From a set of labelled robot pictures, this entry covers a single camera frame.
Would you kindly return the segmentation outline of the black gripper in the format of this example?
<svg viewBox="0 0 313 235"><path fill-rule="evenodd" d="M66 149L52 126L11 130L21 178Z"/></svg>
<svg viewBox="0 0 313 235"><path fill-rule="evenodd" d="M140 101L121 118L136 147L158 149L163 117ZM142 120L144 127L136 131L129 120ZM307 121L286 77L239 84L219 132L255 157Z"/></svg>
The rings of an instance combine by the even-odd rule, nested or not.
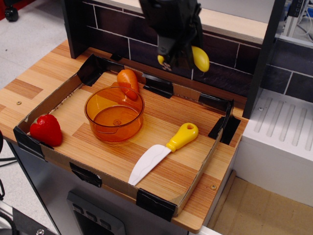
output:
<svg viewBox="0 0 313 235"><path fill-rule="evenodd" d="M146 22L158 35L165 70L193 69L192 46L203 48L201 4L196 0L141 0Z"/></svg>

